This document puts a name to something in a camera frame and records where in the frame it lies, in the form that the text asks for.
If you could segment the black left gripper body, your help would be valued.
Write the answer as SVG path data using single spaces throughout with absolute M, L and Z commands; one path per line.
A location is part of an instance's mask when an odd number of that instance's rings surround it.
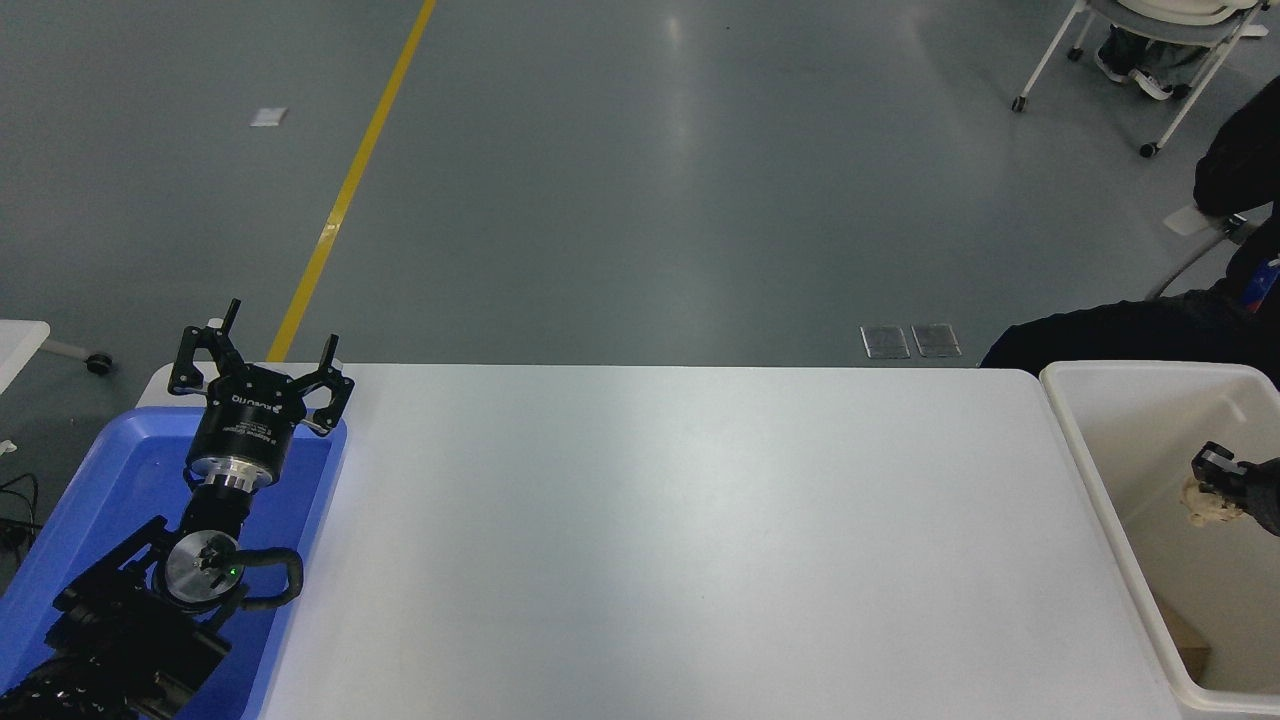
M 289 375 L 262 366 L 242 366 L 215 379 L 187 465 L 234 459 L 257 468 L 282 468 L 305 415 L 292 382 Z

